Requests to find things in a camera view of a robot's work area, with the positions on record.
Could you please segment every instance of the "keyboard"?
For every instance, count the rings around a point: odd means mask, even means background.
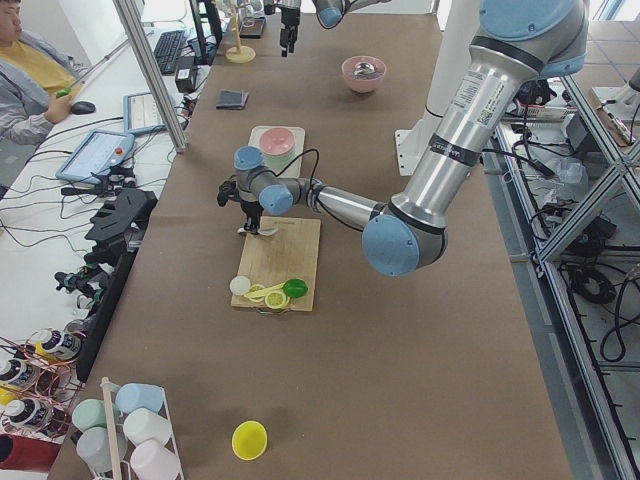
[[[172,75],[176,71],[176,59],[182,50],[187,32],[185,30],[172,30],[162,32],[153,55],[156,57],[160,73],[162,75]]]

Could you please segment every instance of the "yellow cup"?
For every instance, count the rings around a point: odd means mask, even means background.
[[[231,437],[233,453],[242,460],[255,460],[267,449],[267,430],[260,422],[241,423]]]

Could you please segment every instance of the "spoon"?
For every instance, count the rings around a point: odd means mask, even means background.
[[[353,70],[353,74],[356,77],[367,77],[376,73],[376,67],[369,62],[358,62]]]

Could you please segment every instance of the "label on robot arm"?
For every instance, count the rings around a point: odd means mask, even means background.
[[[505,95],[507,83],[497,77],[469,70],[451,102],[463,113],[472,111],[469,121],[493,129],[495,115],[501,115],[510,97]]]

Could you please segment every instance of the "white ball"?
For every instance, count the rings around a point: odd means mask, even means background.
[[[251,280],[244,275],[238,275],[229,282],[229,290],[234,295],[244,295],[251,288]]]

